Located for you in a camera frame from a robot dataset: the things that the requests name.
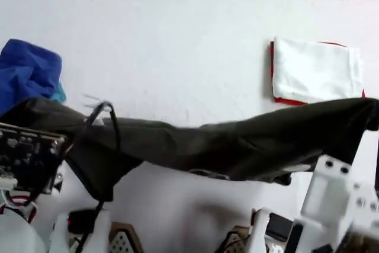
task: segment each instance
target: red cloth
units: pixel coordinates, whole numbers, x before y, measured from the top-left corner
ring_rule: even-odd
[[[346,47],[346,46],[341,45],[341,44],[329,43],[326,41],[323,41],[322,43],[324,43],[324,44],[336,44],[337,46]],[[274,76],[274,41],[270,42],[270,55],[271,55],[271,84],[272,84],[272,77]],[[362,90],[362,97],[365,97],[365,91],[364,90]],[[279,98],[279,97],[274,97],[274,101],[276,103],[284,103],[284,104],[288,104],[288,105],[304,105],[304,104],[306,104],[304,102],[300,102],[300,101],[296,101],[296,100],[289,100],[289,99]]]

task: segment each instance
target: screw hole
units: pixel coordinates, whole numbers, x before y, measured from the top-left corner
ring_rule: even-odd
[[[346,167],[341,167],[341,173],[347,174],[349,172],[349,169]]]

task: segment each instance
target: blue cloth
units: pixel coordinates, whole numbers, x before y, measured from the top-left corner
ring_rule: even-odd
[[[54,94],[50,97],[50,99],[58,103],[63,103],[66,101],[66,93],[64,92],[61,83],[58,84],[57,89],[55,90]]]
[[[31,97],[50,98],[59,83],[62,59],[56,53],[11,39],[0,54],[0,114]]]

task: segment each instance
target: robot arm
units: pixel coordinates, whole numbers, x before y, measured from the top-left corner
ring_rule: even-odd
[[[351,166],[321,156],[301,215],[293,223],[285,253],[379,252],[379,202],[369,185],[350,178]],[[270,211],[256,212],[247,253],[266,253]]]

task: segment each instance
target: teal cloth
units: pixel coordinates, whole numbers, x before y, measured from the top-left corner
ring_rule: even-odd
[[[63,87],[62,87],[62,84],[60,82],[59,82],[55,92],[50,97],[50,99],[53,101],[59,102],[59,103],[63,103],[66,101],[66,99],[67,99],[66,94],[65,94]]]

